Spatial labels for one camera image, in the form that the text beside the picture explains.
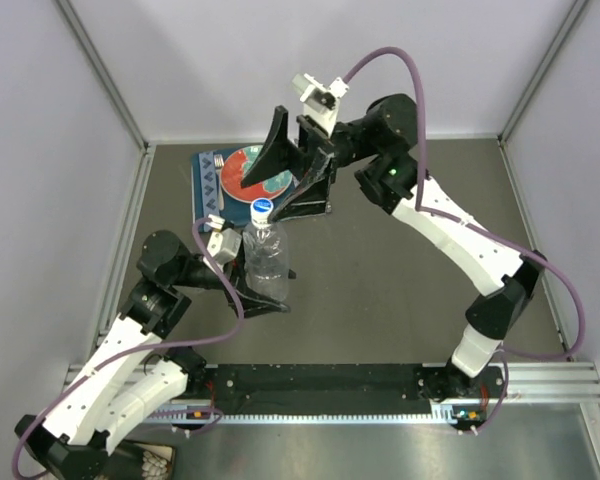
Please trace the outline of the clear bottle orange base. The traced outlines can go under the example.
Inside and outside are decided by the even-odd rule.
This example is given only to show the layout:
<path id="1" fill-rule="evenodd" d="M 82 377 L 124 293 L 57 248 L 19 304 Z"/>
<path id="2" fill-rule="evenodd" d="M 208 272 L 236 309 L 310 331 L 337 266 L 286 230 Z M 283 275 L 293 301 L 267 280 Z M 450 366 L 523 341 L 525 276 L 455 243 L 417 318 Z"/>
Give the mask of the clear bottle orange base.
<path id="1" fill-rule="evenodd" d="M 251 222 L 242 232 L 247 284 L 255 292 L 284 301 L 289 292 L 290 269 L 288 237 L 279 223 Z"/>

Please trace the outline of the white bottle cap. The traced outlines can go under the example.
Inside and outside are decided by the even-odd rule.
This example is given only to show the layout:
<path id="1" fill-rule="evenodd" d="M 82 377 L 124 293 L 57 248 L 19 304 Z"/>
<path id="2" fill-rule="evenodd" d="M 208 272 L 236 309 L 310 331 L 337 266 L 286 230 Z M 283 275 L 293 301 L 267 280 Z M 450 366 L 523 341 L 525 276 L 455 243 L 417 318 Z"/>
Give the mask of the white bottle cap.
<path id="1" fill-rule="evenodd" d="M 257 198 L 250 205 L 251 222 L 257 225 L 270 223 L 270 215 L 274 210 L 274 203 L 268 198 Z"/>

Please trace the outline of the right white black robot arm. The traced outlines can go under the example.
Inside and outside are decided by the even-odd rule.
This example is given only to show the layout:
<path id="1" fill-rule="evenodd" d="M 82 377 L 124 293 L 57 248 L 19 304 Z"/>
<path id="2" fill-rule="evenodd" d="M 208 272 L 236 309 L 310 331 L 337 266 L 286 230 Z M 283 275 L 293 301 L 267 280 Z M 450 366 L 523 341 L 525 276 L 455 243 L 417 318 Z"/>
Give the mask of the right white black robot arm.
<path id="1" fill-rule="evenodd" d="M 411 149 L 423 149 L 426 141 L 419 107 L 406 94 L 392 94 L 374 101 L 359 119 L 326 125 L 336 112 L 335 99 L 326 96 L 298 116 L 299 138 L 292 141 L 289 113 L 278 106 L 241 184 L 252 186 L 284 171 L 292 173 L 296 189 L 269 216 L 278 222 L 303 212 L 314 192 L 327 199 L 338 169 L 368 162 L 354 174 L 364 196 L 431 242 L 479 293 L 466 310 L 468 325 L 441 379 L 426 384 L 432 397 L 442 400 L 470 395 L 482 385 L 484 369 L 534 296 L 545 258 L 481 234 L 429 174 L 423 159 L 411 156 Z"/>

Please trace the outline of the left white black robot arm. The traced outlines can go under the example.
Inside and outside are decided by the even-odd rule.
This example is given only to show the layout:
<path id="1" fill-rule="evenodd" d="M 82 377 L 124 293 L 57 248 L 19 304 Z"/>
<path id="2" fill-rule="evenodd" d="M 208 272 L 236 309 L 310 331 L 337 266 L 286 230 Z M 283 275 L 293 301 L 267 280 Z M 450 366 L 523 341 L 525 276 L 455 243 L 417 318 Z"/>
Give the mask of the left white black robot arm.
<path id="1" fill-rule="evenodd" d="M 22 453 L 57 479 L 96 478 L 127 435 L 161 405 L 204 390 L 205 361 L 196 347 L 231 338 L 249 317 L 289 311 L 284 302 L 247 285 L 240 235 L 230 228 L 220 234 L 234 242 L 220 259 L 206 243 L 191 252 L 169 230 L 146 238 L 137 262 L 141 278 L 100 346 L 56 400 L 17 423 L 14 478 L 23 476 Z M 191 304 L 184 287 L 223 292 L 236 326 L 221 335 L 169 341 Z"/>

